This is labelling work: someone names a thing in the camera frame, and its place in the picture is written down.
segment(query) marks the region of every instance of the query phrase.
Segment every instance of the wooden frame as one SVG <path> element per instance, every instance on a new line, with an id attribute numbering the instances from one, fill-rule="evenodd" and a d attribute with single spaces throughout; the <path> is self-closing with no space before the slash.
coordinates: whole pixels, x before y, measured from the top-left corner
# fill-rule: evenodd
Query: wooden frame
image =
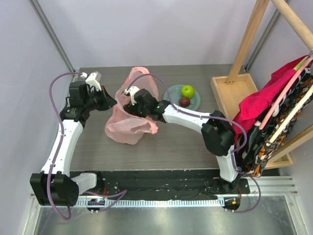
<path id="1" fill-rule="evenodd" d="M 299 17 L 288 6 L 285 0 L 271 0 L 281 15 L 286 19 L 299 38 L 313 51 L 313 34 L 303 24 Z M 257 0 L 253 8 L 245 34 L 241 41 L 236 59 L 229 76 L 213 77 L 211 86 L 221 112 L 229 119 L 233 119 L 239 111 L 239 103 L 248 95 L 257 91 L 250 74 L 239 74 L 246 55 L 249 51 L 255 33 L 267 8 L 269 0 Z M 293 164 L 289 152 L 313 138 L 313 125 L 279 147 L 269 160 L 266 168 L 278 168 Z"/>

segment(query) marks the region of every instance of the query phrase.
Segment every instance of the plate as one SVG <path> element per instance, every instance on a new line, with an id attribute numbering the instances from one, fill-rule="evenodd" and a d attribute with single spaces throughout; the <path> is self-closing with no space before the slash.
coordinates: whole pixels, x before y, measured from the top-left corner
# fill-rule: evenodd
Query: plate
<path id="1" fill-rule="evenodd" d="M 178 106 L 179 106 L 179 99 L 182 98 L 181 89 L 183 86 L 185 86 L 185 85 L 179 84 L 179 85 L 171 86 L 168 89 L 173 103 L 178 105 Z M 163 99 L 169 100 L 167 92 L 164 93 Z M 191 97 L 191 99 L 190 99 L 190 105 L 188 107 L 185 107 L 185 109 L 196 111 L 200 107 L 200 102 L 201 102 L 200 95 L 195 90 L 195 95 L 193 97 Z"/>

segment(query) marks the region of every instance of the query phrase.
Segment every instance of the white wall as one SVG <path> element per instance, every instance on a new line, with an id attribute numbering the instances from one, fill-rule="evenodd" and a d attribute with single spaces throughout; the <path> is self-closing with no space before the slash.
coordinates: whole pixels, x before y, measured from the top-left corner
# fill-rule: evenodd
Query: white wall
<path id="1" fill-rule="evenodd" d="M 255 0 L 39 2 L 75 68 L 232 64 L 255 4 Z M 273 11 L 270 3 L 258 35 Z"/>
<path id="2" fill-rule="evenodd" d="M 313 32 L 312 0 L 292 0 L 291 8 L 296 12 L 300 19 Z M 269 80 L 270 74 L 282 65 L 292 61 L 302 55 L 308 54 L 309 50 L 304 46 L 296 33 L 288 25 L 284 18 L 281 18 L 259 54 L 255 64 L 251 69 L 251 75 L 257 87 L 262 88 Z M 292 136 L 300 133 L 308 126 L 313 124 L 313 104 L 310 103 L 302 112 L 293 130 Z M 294 164 L 282 169 L 282 172 L 293 177 L 302 204 L 305 216 L 309 218 L 311 230 L 313 204 L 312 200 L 313 184 L 313 139 L 306 144 L 291 152 Z"/>
<path id="3" fill-rule="evenodd" d="M 0 1 L 0 230 L 20 234 L 31 193 L 57 132 L 49 102 L 51 80 L 67 69 L 26 0 Z M 64 104 L 69 77 L 54 89 Z"/>

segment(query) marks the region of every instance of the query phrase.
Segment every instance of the apple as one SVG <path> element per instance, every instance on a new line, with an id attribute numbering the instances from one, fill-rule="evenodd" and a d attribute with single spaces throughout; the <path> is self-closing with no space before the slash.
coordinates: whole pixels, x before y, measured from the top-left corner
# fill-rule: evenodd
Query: apple
<path id="1" fill-rule="evenodd" d="M 182 97 L 179 99 L 179 106 L 186 108 L 190 105 L 190 99 L 188 99 L 187 97 Z"/>
<path id="2" fill-rule="evenodd" d="M 188 99 L 190 99 L 194 95 L 195 95 L 195 89 L 192 86 L 186 85 L 186 86 L 182 87 L 182 89 L 181 89 L 181 96 L 187 97 Z"/>

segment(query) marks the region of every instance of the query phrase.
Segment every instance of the pink plastic bag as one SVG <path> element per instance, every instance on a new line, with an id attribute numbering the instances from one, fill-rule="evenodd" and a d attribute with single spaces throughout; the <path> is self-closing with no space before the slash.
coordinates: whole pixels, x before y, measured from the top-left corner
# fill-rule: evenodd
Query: pink plastic bag
<path id="1" fill-rule="evenodd" d="M 131 73 L 123 86 L 116 92 L 117 104 L 113 107 L 112 117 L 105 126 L 105 133 L 112 140 L 119 143 L 136 144 L 144 133 L 155 134 L 157 132 L 156 122 L 146 117 L 137 117 L 126 113 L 123 109 L 130 102 L 130 97 L 122 94 L 128 85 L 139 75 L 149 73 L 144 67 L 132 68 Z M 151 76 L 144 76 L 134 82 L 133 86 L 148 90 L 153 97 L 158 99 L 158 90 Z"/>

